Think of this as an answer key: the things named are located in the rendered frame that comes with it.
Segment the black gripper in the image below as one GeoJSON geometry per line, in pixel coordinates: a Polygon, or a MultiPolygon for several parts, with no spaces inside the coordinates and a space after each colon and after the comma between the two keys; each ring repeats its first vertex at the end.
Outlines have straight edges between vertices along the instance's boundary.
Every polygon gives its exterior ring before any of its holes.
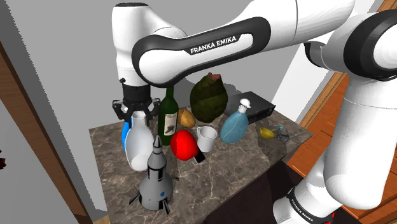
{"type": "Polygon", "coordinates": [[[150,121],[158,115],[161,104],[161,100],[159,98],[151,98],[151,86],[144,85],[135,87],[123,84],[122,88],[123,100],[115,99],[112,101],[112,108],[114,109],[118,119],[129,122],[131,117],[131,105],[135,106],[136,111],[144,111],[141,106],[141,103],[143,103],[146,108],[146,125],[150,125],[150,121]],[[153,105],[153,109],[151,111],[149,110],[150,105],[153,105]]]}

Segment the blue object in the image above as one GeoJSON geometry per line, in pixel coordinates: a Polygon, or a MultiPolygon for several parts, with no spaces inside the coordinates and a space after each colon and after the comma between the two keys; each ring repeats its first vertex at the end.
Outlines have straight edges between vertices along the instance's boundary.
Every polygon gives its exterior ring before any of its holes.
{"type": "Polygon", "coordinates": [[[129,122],[125,122],[123,124],[123,129],[122,129],[122,146],[123,146],[124,150],[125,150],[125,140],[126,140],[126,137],[127,137],[127,134],[129,132],[129,130],[130,130],[130,123],[129,122]]]}

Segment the green wine bottle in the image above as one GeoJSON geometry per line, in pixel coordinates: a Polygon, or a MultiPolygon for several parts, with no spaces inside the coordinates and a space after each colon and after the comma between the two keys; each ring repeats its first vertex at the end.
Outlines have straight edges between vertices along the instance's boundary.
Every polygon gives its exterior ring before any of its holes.
{"type": "Polygon", "coordinates": [[[174,87],[168,87],[158,114],[158,135],[164,146],[169,146],[176,132],[179,106],[174,98],[174,87]]]}

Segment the white vase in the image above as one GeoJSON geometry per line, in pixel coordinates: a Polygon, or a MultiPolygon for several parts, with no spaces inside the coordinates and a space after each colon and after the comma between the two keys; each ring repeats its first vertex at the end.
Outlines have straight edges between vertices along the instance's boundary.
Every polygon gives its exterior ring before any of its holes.
{"type": "Polygon", "coordinates": [[[146,114],[135,111],[132,114],[132,127],[125,138],[125,153],[129,166],[134,171],[145,171],[152,153],[153,135],[146,126],[146,114]]]}

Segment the brown potato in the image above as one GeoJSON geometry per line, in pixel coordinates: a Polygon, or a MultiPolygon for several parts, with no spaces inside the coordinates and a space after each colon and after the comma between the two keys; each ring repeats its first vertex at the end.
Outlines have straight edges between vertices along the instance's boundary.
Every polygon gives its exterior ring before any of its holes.
{"type": "Polygon", "coordinates": [[[178,111],[178,124],[185,128],[192,128],[195,126],[195,117],[187,109],[179,109],[178,111]]]}

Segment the large green brown fruit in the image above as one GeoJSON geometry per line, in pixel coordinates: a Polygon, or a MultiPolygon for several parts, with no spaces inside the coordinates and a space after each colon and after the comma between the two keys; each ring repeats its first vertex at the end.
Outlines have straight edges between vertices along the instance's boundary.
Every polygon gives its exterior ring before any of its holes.
{"type": "Polygon", "coordinates": [[[220,74],[208,73],[195,84],[190,93],[190,106],[194,117],[211,123],[226,109],[228,95],[220,74]]]}

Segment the white mug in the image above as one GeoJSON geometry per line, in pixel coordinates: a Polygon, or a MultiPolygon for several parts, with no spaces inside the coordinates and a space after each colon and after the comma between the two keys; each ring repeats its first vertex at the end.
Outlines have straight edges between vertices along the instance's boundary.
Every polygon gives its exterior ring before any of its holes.
{"type": "Polygon", "coordinates": [[[197,136],[197,146],[202,152],[208,153],[212,150],[218,133],[213,127],[202,126],[197,127],[197,136]]]}

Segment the grey rocket model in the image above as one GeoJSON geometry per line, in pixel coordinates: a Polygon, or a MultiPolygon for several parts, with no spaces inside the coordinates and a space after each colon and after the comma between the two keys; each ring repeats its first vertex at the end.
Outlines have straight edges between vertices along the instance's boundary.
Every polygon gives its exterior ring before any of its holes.
{"type": "Polygon", "coordinates": [[[178,177],[171,177],[166,172],[167,159],[162,151],[162,140],[157,135],[153,142],[153,151],[148,158],[147,175],[143,177],[139,185],[137,195],[129,200],[132,205],[135,201],[150,211],[163,210],[165,214],[170,213],[169,203],[173,195],[172,180],[179,180],[178,177]]]}

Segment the blue flask with white cap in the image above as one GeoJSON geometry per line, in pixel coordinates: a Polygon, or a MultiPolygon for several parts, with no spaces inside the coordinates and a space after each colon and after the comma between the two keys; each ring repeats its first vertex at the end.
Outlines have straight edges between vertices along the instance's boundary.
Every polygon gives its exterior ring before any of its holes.
{"type": "Polygon", "coordinates": [[[244,137],[249,125],[246,111],[250,107],[248,99],[241,99],[238,110],[226,119],[220,132],[220,139],[224,143],[237,143],[244,137]]]}

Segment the brown marble table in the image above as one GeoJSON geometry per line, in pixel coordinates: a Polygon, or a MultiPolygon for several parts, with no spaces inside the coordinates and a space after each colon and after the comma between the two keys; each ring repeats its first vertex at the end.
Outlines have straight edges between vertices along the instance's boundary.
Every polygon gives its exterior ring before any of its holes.
{"type": "Polygon", "coordinates": [[[219,138],[205,160],[180,161],[165,146],[167,173],[179,180],[173,181],[174,193],[169,205],[171,211],[149,211],[139,202],[129,200],[137,195],[146,172],[133,171],[121,144],[123,123],[113,123],[90,129],[90,137],[97,162],[102,190],[111,224],[199,224],[222,203],[265,173],[278,161],[291,158],[312,133],[289,118],[274,111],[271,116],[249,125],[238,143],[224,143],[219,138]],[[263,139],[260,128],[283,126],[297,134],[282,143],[263,139]]]}

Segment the black box appliance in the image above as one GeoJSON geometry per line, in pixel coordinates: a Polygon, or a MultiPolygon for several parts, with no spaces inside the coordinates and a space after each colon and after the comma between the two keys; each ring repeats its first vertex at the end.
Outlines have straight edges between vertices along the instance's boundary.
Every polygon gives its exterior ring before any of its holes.
{"type": "Polygon", "coordinates": [[[232,113],[236,112],[240,106],[241,99],[248,99],[251,103],[251,108],[248,108],[246,111],[249,124],[270,116],[275,109],[274,104],[268,102],[254,92],[249,91],[229,96],[224,114],[230,116],[232,113]]]}

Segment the yellow scoop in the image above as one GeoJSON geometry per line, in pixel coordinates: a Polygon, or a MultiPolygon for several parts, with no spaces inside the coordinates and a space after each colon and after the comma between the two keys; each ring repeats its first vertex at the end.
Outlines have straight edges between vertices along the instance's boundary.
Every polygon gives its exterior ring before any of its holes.
{"type": "Polygon", "coordinates": [[[284,128],[283,126],[278,126],[278,127],[274,128],[274,129],[267,129],[265,127],[261,127],[260,128],[260,135],[261,135],[261,137],[263,139],[272,139],[275,136],[274,132],[276,130],[283,129],[283,128],[284,128]]]}

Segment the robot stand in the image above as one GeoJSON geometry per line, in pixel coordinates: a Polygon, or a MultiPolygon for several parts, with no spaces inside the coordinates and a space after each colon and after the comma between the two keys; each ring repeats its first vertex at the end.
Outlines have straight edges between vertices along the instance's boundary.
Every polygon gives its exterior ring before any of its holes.
{"type": "Polygon", "coordinates": [[[214,210],[202,224],[277,224],[273,203],[302,179],[280,161],[214,210]]]}

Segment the brown wooden door frame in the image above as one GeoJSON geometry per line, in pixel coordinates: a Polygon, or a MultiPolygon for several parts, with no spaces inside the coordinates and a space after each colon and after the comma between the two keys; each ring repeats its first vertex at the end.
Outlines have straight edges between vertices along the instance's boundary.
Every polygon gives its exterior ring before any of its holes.
{"type": "Polygon", "coordinates": [[[93,224],[1,42],[0,100],[14,119],[77,222],[79,224],[93,224]]]}

